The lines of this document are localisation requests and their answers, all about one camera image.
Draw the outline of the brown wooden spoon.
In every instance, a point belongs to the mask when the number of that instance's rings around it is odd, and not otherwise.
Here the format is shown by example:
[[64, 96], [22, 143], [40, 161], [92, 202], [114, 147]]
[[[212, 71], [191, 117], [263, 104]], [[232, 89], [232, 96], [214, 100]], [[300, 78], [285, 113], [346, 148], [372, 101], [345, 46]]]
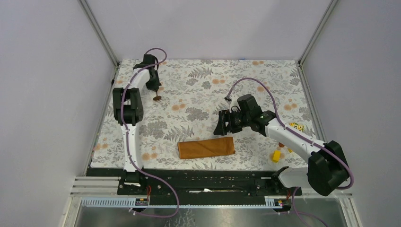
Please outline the brown wooden spoon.
[[153, 97], [154, 101], [160, 100], [162, 97], [158, 94], [158, 91], [156, 91], [156, 95]]

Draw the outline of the orange cloth napkin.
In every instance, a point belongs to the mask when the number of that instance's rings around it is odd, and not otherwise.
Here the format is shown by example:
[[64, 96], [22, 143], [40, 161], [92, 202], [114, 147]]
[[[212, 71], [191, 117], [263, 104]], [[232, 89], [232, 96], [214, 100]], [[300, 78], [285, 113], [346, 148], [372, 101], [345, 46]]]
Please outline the orange cloth napkin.
[[196, 159], [235, 154], [232, 137], [209, 140], [185, 141], [177, 144], [180, 159]]

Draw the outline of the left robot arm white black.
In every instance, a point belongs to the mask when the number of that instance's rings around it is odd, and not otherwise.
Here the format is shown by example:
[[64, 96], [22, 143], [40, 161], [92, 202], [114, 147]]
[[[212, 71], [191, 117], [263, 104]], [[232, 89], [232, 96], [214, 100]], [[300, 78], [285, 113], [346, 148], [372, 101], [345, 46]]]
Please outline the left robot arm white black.
[[144, 117], [140, 91], [146, 88], [158, 92], [161, 86], [158, 75], [159, 61], [156, 56], [144, 54], [143, 61], [133, 67], [128, 84], [113, 89], [113, 114], [121, 127], [124, 142], [124, 171], [143, 173], [139, 145], [139, 128]]

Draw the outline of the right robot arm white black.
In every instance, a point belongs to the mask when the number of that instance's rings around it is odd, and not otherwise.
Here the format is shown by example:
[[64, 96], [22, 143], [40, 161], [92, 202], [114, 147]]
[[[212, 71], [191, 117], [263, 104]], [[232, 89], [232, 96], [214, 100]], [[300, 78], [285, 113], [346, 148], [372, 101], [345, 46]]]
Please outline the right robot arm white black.
[[335, 141], [315, 140], [295, 130], [289, 124], [280, 123], [272, 111], [263, 111], [254, 96], [247, 94], [237, 99], [231, 109], [218, 112], [214, 135], [238, 133], [249, 127], [254, 132], [282, 143], [300, 156], [307, 167], [283, 167], [273, 175], [271, 188], [283, 195], [290, 188], [312, 188], [322, 196], [328, 196], [351, 178], [342, 147]]

